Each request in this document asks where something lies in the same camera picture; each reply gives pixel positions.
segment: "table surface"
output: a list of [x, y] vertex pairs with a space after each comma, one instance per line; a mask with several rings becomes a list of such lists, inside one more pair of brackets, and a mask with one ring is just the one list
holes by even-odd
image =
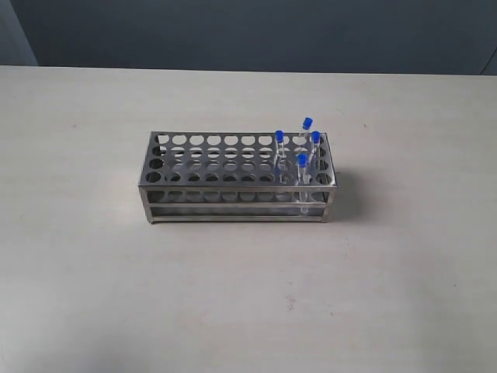
[[[331, 139], [332, 222], [149, 225], [150, 131]], [[497, 78], [0, 68], [0, 372], [497, 365]]]

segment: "rack top plate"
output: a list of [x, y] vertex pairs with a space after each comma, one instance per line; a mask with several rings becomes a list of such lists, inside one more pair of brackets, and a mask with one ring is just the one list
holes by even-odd
[[[274, 167], [274, 133], [151, 132], [140, 187], [295, 187], [297, 133], [285, 135], [287, 170]], [[337, 187], [328, 137], [306, 187]]]

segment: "blue cap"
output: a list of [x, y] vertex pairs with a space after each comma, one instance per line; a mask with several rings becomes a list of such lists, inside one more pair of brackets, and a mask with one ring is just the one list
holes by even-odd
[[305, 167], [308, 163], [308, 155], [304, 153], [300, 153], [297, 157], [297, 163], [300, 167]]
[[321, 135], [319, 134], [319, 131], [312, 131], [312, 142], [315, 144], [319, 143], [319, 140], [321, 139]]
[[283, 142], [283, 131], [276, 131], [274, 136], [276, 137], [276, 142]]
[[306, 117], [302, 124], [302, 128], [307, 131], [309, 128], [311, 128], [311, 125], [312, 125], [312, 118]]

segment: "test tube rack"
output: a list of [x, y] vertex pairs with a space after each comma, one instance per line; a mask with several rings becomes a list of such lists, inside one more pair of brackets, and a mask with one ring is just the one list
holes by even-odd
[[147, 220], [327, 222], [338, 188], [327, 135], [306, 185], [297, 155], [310, 147], [297, 133], [284, 140], [282, 171], [272, 133], [151, 132], [138, 184]]

